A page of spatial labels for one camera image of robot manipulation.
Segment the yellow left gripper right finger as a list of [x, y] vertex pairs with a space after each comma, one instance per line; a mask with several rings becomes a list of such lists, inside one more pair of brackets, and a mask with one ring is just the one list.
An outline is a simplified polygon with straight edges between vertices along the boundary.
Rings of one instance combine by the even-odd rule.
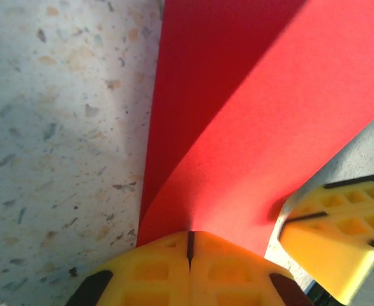
[[314, 306], [285, 268], [204, 231], [190, 232], [190, 306]]

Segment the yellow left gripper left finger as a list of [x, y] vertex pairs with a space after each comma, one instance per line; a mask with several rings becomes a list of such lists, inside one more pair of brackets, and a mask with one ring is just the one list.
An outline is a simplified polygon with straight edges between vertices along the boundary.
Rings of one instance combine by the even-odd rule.
[[191, 233], [125, 252], [86, 277], [65, 306], [190, 306]]

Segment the red square paper sheet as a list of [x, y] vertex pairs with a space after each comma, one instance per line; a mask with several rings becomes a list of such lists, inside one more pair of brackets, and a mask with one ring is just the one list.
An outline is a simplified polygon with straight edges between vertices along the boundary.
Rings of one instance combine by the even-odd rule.
[[137, 245], [259, 255], [285, 200], [374, 120], [374, 0], [165, 0]]

